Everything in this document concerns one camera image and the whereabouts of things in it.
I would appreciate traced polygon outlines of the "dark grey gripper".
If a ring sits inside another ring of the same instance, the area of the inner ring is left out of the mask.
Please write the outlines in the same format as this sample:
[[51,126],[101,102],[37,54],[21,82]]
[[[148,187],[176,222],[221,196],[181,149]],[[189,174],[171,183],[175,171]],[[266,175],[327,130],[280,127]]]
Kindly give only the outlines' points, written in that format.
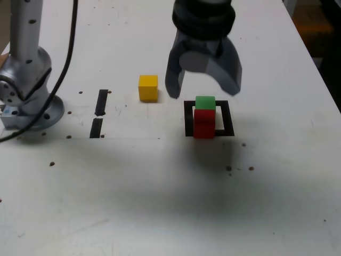
[[165,76],[167,93],[173,99],[180,96],[185,70],[212,77],[231,96],[241,90],[241,62],[227,37],[200,40],[177,32]]

